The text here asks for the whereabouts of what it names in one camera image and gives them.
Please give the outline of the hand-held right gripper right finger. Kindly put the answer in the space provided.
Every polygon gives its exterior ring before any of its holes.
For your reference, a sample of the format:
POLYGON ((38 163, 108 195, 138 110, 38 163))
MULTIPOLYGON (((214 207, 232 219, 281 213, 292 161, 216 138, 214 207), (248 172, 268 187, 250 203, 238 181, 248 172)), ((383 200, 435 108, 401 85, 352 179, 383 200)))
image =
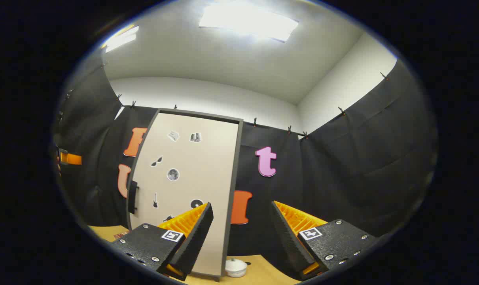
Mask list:
POLYGON ((288 262, 301 280, 356 263, 377 241, 343 219, 324 221, 278 201, 271 202, 271 215, 288 262))

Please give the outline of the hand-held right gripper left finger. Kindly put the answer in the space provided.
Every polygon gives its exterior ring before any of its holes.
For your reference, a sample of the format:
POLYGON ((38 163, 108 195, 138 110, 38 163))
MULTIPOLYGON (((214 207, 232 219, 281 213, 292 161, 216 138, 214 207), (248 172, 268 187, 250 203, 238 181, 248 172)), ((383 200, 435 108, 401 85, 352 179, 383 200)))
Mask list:
POLYGON ((213 219, 212 204, 205 203, 158 226, 143 223, 110 244, 149 271, 185 280, 213 219))

